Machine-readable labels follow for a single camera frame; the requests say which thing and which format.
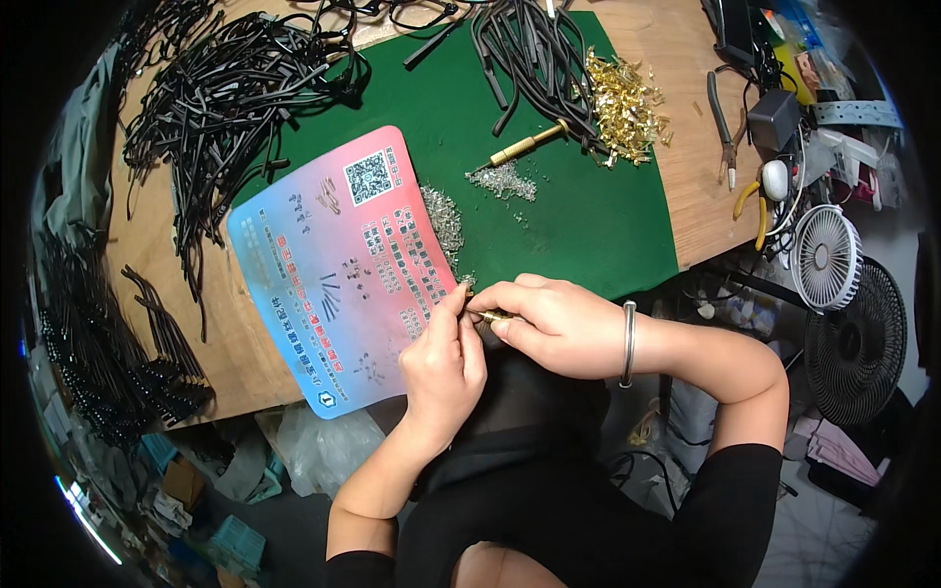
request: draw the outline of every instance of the logo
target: logo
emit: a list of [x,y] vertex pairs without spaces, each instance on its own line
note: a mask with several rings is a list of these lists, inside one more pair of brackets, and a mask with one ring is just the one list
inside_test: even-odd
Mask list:
[[320,401],[320,404],[326,406],[327,408],[333,408],[337,405],[337,398],[333,394],[322,390],[317,394],[317,400]]

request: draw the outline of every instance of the fan grille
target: fan grille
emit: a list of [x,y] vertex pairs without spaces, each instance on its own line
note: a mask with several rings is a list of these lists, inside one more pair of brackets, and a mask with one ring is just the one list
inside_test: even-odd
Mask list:
[[908,330],[899,287],[866,258],[859,290],[843,310],[807,314],[805,358],[822,415],[836,425],[866,422],[899,383]]
[[801,297],[815,310],[839,310],[856,293],[859,233],[837,206],[812,209],[797,228],[791,268]]

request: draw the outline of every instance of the wooden table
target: wooden table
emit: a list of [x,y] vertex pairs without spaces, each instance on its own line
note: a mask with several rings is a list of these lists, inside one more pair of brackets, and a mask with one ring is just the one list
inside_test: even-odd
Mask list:
[[[229,0],[222,6],[226,19],[256,10],[287,15],[315,4],[291,5],[283,0]],[[594,10],[618,54],[629,61],[643,59],[654,68],[656,83],[666,103],[658,109],[671,118],[670,148],[657,145],[663,189],[673,225],[680,270],[755,238],[758,227],[756,199],[732,221],[735,194],[716,182],[722,147],[706,96],[706,72],[720,64],[712,51],[714,36],[699,3],[694,0],[576,0],[572,9]],[[358,47],[399,34],[384,19],[359,19],[354,37]],[[132,81],[121,119],[130,121],[140,111],[140,98],[155,73],[151,68]],[[738,126],[744,81],[737,75],[718,76],[719,97],[729,125]],[[754,103],[757,95],[750,98]],[[696,102],[702,116],[693,107]],[[199,363],[213,385],[216,400],[206,414],[187,424],[213,421],[270,406],[303,400],[300,388],[268,336],[249,297],[238,262],[230,248],[207,241],[204,251],[203,300],[207,342],[199,341],[199,307],[183,280],[180,260],[173,254],[170,232],[173,210],[167,167],[159,165],[143,186],[131,193],[132,220],[128,222],[124,197],[128,168],[121,161],[122,134],[118,131],[112,162],[115,201],[111,215],[107,257],[121,308],[142,343],[153,353],[147,313],[134,301],[136,286],[120,275],[130,264],[147,278],[176,318]],[[745,184],[755,176],[758,155],[743,146],[739,178]]]

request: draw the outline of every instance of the qr code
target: qr code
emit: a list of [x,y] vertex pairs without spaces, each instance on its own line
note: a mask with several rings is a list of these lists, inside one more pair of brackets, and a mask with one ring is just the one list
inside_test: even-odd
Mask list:
[[350,164],[343,169],[343,175],[346,176],[346,183],[353,197],[353,206],[360,206],[392,190],[386,156],[382,151]]

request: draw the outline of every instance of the gray box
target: gray box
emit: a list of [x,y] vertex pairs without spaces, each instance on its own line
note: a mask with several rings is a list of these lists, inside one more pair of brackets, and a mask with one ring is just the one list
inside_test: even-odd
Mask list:
[[752,142],[775,152],[784,149],[801,121],[797,94],[772,88],[748,112]]

